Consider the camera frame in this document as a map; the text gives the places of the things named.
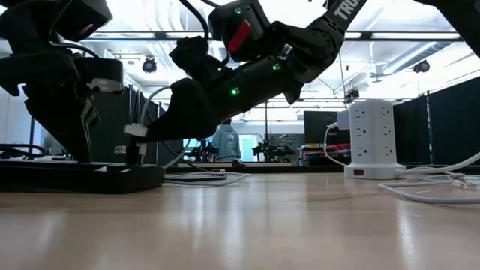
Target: table surface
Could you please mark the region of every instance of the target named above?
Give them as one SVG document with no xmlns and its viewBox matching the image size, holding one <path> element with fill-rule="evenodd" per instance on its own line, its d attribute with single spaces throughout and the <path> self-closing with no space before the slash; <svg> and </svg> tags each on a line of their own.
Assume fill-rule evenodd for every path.
<svg viewBox="0 0 480 270">
<path fill-rule="evenodd" d="M 480 196 L 417 187 L 432 197 Z M 2 270 L 480 269 L 480 207 L 338 174 L 121 196 L 3 193 Z"/>
</svg>

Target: blue shirt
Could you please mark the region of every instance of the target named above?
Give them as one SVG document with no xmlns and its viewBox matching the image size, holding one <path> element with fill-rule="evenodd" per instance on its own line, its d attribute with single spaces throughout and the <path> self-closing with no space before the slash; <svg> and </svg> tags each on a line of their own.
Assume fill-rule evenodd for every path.
<svg viewBox="0 0 480 270">
<path fill-rule="evenodd" d="M 229 124 L 222 124 L 217 129 L 211 144 L 218 149 L 217 162 L 232 162 L 242 157 L 239 135 Z"/>
</svg>

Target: electrical outlet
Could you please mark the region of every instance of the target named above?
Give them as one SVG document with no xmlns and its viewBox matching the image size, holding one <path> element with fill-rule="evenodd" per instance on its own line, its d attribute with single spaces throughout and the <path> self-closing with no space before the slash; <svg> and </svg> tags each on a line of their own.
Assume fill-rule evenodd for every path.
<svg viewBox="0 0 480 270">
<path fill-rule="evenodd" d="M 350 108 L 352 163 L 346 178 L 395 179 L 397 164 L 393 106 L 387 100 L 364 100 Z"/>
</svg>

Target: person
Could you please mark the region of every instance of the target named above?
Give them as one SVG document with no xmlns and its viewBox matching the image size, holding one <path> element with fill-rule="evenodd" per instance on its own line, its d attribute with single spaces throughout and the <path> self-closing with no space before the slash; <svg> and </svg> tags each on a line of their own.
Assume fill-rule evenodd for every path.
<svg viewBox="0 0 480 270">
<path fill-rule="evenodd" d="M 62 155 L 65 148 L 50 133 L 43 139 L 42 148 L 48 151 L 48 155 Z"/>
<path fill-rule="evenodd" d="M 239 135 L 233 130 L 231 124 L 232 119 L 223 121 L 211 142 L 218 150 L 217 162 L 233 162 L 235 159 L 242 157 Z"/>
</svg>

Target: ceiling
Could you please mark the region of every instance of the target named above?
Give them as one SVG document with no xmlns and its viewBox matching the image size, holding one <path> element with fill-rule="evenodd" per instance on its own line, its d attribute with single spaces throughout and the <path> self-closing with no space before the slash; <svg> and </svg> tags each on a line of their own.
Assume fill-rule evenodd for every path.
<svg viewBox="0 0 480 270">
<path fill-rule="evenodd" d="M 323 8 L 325 0 L 259 1 L 270 21 L 281 20 L 294 26 L 305 27 L 326 11 Z M 107 2 L 113 20 L 100 30 L 103 32 L 202 30 L 195 16 L 178 0 L 107 0 Z M 216 2 L 224 4 L 231 1 L 216 0 Z M 190 3 L 208 19 L 212 7 L 200 0 L 190 0 Z M 434 7 L 413 0 L 369 0 L 355 18 L 349 31 L 445 32 L 454 29 Z M 116 58 L 122 59 L 128 76 L 146 93 L 185 77 L 185 72 L 178 69 L 168 57 L 170 51 L 175 48 L 174 41 L 82 43 L 101 55 L 107 50 Z M 464 43 L 443 45 L 442 49 L 438 49 L 435 47 L 438 47 L 438 44 L 426 42 L 346 42 L 337 61 L 319 78 L 302 89 L 303 102 L 289 106 L 280 95 L 274 99 L 275 102 L 270 103 L 271 107 L 278 107 L 272 115 L 279 120 L 295 120 L 303 110 L 342 110 L 344 104 L 341 98 L 344 96 L 344 90 L 358 89 L 361 98 L 415 98 L 419 93 L 462 80 L 466 78 L 464 74 L 468 74 L 468 77 L 477 75 L 480 63 L 468 46 Z M 211 42 L 210 47 L 211 55 L 219 59 L 225 56 L 221 42 Z M 158 65 L 156 72 L 142 71 L 142 63 L 146 56 L 156 58 Z M 428 56 L 430 71 L 412 72 L 410 68 L 425 56 Z M 396 69 L 394 72 L 390 70 L 386 75 L 388 65 L 393 65 Z M 157 96 L 157 100 L 168 104 L 170 94 L 169 91 L 164 91 Z M 239 118 L 261 119 L 263 114 L 264 109 L 252 109 Z"/>
</svg>

